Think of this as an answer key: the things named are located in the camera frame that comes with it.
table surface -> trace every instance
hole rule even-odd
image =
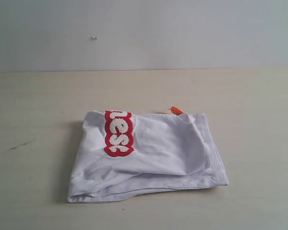
[[[206,113],[229,186],[69,204],[90,110]],[[0,230],[288,230],[288,68],[0,73]]]

tabletop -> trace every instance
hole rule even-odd
[[[205,113],[229,186],[69,204],[91,110]],[[288,68],[0,73],[0,230],[288,230]]]

scuff mark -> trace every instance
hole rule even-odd
[[[20,146],[24,146],[24,145],[31,144],[31,143],[34,142],[34,141],[36,141],[36,140],[33,139],[33,140],[31,140],[31,141],[28,141],[28,142],[22,143],[22,144],[20,144],[20,145],[17,145],[17,146],[15,146],[15,147],[10,148],[8,151],[10,151],[10,150],[15,150],[16,148],[18,148],[18,147],[20,147]]]

white fabric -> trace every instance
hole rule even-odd
[[[105,112],[86,115],[69,202],[112,202],[145,193],[228,185],[204,114],[132,114],[130,120],[133,152],[111,157],[104,150]]]

white t-shirt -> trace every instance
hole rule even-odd
[[[83,130],[69,202],[228,185],[204,114],[91,111]]]

